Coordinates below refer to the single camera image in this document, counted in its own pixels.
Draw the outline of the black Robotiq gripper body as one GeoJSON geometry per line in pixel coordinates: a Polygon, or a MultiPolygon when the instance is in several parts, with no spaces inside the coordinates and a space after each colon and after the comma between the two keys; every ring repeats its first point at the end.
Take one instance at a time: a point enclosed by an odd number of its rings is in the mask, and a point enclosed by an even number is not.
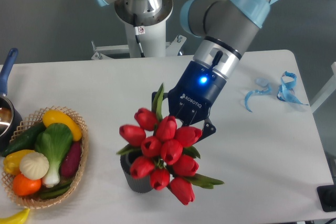
{"type": "Polygon", "coordinates": [[[168,92],[169,115],[192,125],[209,117],[226,80],[191,61],[176,86],[168,92]]]}

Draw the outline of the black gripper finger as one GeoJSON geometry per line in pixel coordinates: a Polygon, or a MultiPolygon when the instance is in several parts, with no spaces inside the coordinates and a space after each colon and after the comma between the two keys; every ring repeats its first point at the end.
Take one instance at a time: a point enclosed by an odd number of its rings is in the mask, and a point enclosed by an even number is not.
{"type": "Polygon", "coordinates": [[[163,106],[163,101],[168,98],[168,93],[167,92],[153,92],[152,93],[152,111],[156,115],[162,115],[162,106],[163,106]]]}
{"type": "Polygon", "coordinates": [[[203,129],[202,129],[202,135],[197,140],[197,143],[200,142],[203,139],[208,138],[209,136],[213,135],[216,132],[216,127],[210,120],[210,118],[207,118],[204,120],[203,129]]]}

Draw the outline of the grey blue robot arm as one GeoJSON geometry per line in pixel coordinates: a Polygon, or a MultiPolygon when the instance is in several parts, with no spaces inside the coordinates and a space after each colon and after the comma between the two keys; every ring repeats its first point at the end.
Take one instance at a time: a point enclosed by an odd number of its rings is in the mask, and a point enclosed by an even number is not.
{"type": "MultiPolygon", "coordinates": [[[[166,20],[172,0],[96,0],[113,5],[127,33],[132,58],[166,55],[166,20]]],[[[192,61],[164,95],[169,113],[184,126],[203,122],[202,138],[216,129],[210,110],[278,0],[189,0],[180,12],[183,29],[201,37],[192,61]]]]}

